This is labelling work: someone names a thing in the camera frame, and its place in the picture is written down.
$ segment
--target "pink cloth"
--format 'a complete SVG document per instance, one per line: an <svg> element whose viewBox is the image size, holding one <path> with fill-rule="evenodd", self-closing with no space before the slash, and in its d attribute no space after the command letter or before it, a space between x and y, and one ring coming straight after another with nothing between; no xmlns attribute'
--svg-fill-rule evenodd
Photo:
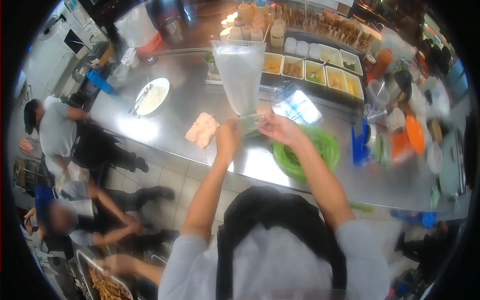
<svg viewBox="0 0 480 300"><path fill-rule="evenodd" d="M218 126L220 126L220 124L218 124L212 115L203 112L198 116L190 130L188 130L185 138L203 149L210 143L210 138L215 134Z"/></svg>

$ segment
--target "black shoe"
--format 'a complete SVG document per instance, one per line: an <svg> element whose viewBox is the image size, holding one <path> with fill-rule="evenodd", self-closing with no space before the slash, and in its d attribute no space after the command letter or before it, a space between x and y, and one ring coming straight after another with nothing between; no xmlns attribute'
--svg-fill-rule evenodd
<svg viewBox="0 0 480 300"><path fill-rule="evenodd" d="M160 235L160 239L162 240L162 242L174 241L179 237L180 231L171 230L171 229L162 229L162 230L160 230L159 235Z"/></svg>
<svg viewBox="0 0 480 300"><path fill-rule="evenodd" d="M139 168L140 170L142 170L143 173L147 173L148 172L148 165L147 163L145 162L145 160L142 158L142 157L137 157L135 159L135 166L137 168Z"/></svg>
<svg viewBox="0 0 480 300"><path fill-rule="evenodd" d="M405 242L405 232L400 233L395 245L395 252L403 250L403 243Z"/></svg>
<svg viewBox="0 0 480 300"><path fill-rule="evenodd" d="M165 186L155 186L152 188L152 191L154 193L154 198L160 197L167 200L175 199L175 192L171 188Z"/></svg>

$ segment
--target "clear plastic bag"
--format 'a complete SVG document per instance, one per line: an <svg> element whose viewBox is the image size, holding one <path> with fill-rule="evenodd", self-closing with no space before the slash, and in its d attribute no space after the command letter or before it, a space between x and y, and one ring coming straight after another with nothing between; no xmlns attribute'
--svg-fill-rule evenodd
<svg viewBox="0 0 480 300"><path fill-rule="evenodd" d="M294 120L298 124L315 124L322 121L322 113L307 95L296 85L276 86L272 100L274 113Z"/></svg>
<svg viewBox="0 0 480 300"><path fill-rule="evenodd" d="M266 43L250 47L212 41L212 53L232 109L240 116L255 112Z"/></svg>
<svg viewBox="0 0 480 300"><path fill-rule="evenodd" d="M146 2L135 6L113 23L131 48L145 46L158 34L148 17L145 5Z"/></svg>

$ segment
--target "spoon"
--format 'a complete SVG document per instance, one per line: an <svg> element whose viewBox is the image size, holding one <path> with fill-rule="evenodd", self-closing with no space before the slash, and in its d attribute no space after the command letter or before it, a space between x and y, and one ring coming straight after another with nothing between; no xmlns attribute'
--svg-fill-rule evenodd
<svg viewBox="0 0 480 300"><path fill-rule="evenodd" d="M310 77L315 77L315 76L317 75L318 70L320 70L321 68L323 68L324 65L326 65L329 61L330 61L330 60L327 60L326 62L324 62L324 63L320 66L320 68L318 68L315 72L310 72L309 76L310 76Z"/></svg>
<svg viewBox="0 0 480 300"><path fill-rule="evenodd" d="M299 63L299 62L302 62L302 61L304 61L304 60L307 60L307 59L309 59L309 58L310 58L310 55L307 55L307 56L305 56L304 58L302 58L301 60L299 60L299 61L297 61L297 62L294 62L293 64L295 65L295 64L297 64L297 63Z"/></svg>

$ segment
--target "metal tray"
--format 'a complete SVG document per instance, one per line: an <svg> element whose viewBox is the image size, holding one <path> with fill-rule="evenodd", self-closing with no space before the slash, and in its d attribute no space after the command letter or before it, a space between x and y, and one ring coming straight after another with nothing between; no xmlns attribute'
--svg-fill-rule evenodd
<svg viewBox="0 0 480 300"><path fill-rule="evenodd" d="M83 253L81 250L77 250L77 261L80 266L80 273L82 273L82 276L85 281L85 285L87 286L87 290L90 293L90 297L92 300L101 300L100 294L98 293L98 290L93 287L92 279L90 278L90 275L88 274L88 267L89 265L97 268L98 271L103 272L103 268L99 265L97 265L90 257L88 257L85 253ZM136 300L137 297L133 296L131 289L128 288L128 286L122 282L120 279L111 276L110 277L113 281L117 282L118 284L122 285L129 293L130 299L131 300Z"/></svg>

